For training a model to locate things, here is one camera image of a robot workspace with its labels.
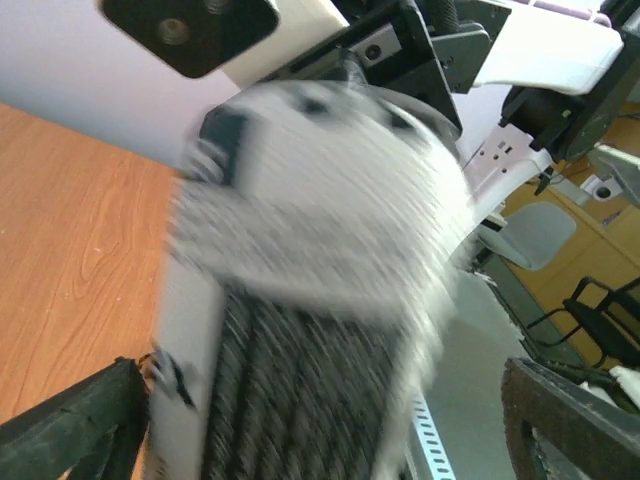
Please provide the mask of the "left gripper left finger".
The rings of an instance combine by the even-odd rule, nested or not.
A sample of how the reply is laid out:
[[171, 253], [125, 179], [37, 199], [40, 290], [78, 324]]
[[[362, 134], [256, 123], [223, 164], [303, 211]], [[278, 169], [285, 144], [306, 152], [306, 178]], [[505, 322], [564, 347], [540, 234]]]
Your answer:
[[129, 479], [148, 420], [143, 375], [120, 357], [1, 425], [1, 477]]

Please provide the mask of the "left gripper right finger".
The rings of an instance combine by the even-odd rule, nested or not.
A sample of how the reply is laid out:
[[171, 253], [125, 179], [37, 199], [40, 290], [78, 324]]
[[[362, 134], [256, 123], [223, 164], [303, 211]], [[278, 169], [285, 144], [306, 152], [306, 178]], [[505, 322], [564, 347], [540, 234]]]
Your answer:
[[613, 406], [558, 369], [523, 357], [505, 363], [506, 445], [518, 479], [547, 479], [540, 436], [592, 479], [639, 477], [639, 416]]

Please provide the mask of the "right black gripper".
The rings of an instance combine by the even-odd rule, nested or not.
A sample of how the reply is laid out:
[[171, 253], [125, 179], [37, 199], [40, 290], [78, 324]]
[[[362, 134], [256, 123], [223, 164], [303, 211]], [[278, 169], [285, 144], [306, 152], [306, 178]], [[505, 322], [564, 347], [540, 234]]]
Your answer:
[[420, 100], [463, 130], [454, 94], [473, 87], [511, 10], [489, 1], [387, 1], [305, 49], [265, 81], [340, 78], [353, 60], [365, 80]]

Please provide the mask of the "flag newsprint glasses case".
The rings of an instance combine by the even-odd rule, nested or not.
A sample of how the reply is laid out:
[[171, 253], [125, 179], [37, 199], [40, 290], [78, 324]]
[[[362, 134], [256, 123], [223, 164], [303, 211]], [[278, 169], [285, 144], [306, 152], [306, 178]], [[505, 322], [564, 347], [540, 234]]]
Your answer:
[[395, 479], [475, 226], [457, 128], [279, 81], [209, 110], [172, 201], [148, 479]]

